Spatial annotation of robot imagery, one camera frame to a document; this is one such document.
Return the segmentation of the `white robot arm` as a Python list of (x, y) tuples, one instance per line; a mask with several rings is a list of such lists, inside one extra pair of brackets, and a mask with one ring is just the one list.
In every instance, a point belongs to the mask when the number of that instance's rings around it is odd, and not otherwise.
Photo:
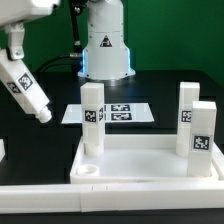
[[(88, 43), (82, 57), (80, 77), (116, 82), (132, 77), (130, 51), (124, 43), (123, 4), (121, 0), (70, 0), (75, 15), (88, 12)], [(50, 15), (61, 0), (0, 0), (0, 30), (8, 34), (9, 58), (24, 57), (23, 24)]]

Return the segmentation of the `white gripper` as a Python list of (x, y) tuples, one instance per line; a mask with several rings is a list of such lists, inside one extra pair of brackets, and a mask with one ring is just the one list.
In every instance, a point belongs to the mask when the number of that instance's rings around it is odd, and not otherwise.
[(60, 3), (61, 0), (0, 0), (0, 30), (7, 25), (7, 50), (11, 60), (24, 58), (25, 28), (20, 22), (48, 16)]

